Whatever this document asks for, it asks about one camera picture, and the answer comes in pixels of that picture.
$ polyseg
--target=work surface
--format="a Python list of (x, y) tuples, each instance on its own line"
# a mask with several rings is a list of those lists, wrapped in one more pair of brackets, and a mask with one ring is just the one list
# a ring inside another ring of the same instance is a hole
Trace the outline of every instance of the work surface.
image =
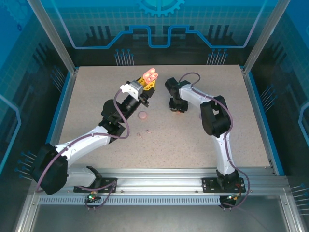
[[(100, 147), (73, 166), (95, 168), (204, 168), (216, 167), (213, 139), (205, 133), (197, 107), (178, 114), (169, 109), (170, 95), (164, 83), (183, 74), (197, 72), (201, 91), (225, 98), (234, 127), (230, 134), (234, 162), (239, 167), (269, 166), (248, 92), (238, 65), (80, 67), (66, 115), (60, 143), (89, 132), (102, 120), (105, 101), (113, 99), (126, 81), (138, 79), (149, 68), (159, 73), (149, 107), (141, 105), (128, 120), (130, 136)], [(186, 77), (191, 83), (196, 76)], [(127, 96), (121, 94), (118, 102)], [(146, 111), (147, 119), (138, 118)]]

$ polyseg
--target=black base bracket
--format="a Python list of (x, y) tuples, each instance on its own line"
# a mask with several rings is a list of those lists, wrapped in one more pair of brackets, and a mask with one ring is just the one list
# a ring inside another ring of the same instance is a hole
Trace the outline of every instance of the black base bracket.
[[(108, 185), (109, 183), (111, 183), (113, 181), (117, 181), (117, 178), (101, 178), (101, 183), (99, 184), (99, 186)], [(112, 191), (112, 193), (116, 192), (116, 187), (117, 187), (117, 185), (114, 187), (114, 190)], [(99, 187), (96, 188), (96, 187), (89, 186), (87, 188), (88, 189), (90, 189), (90, 188), (91, 189), (98, 189)], [(107, 188), (104, 188), (104, 189), (98, 191), (98, 193), (109, 193), (111, 191), (111, 189), (112, 189), (112, 185), (107, 187)], [(77, 186), (74, 186), (73, 192), (75, 192), (75, 193), (89, 193), (89, 191), (83, 190), (83, 189), (81, 189), (81, 188), (79, 188)]]
[(226, 185), (224, 188), (219, 185), (216, 177), (202, 178), (203, 193), (239, 193), (240, 190), (236, 184), (240, 184), (241, 193), (246, 192), (243, 178), (237, 178), (233, 182)]

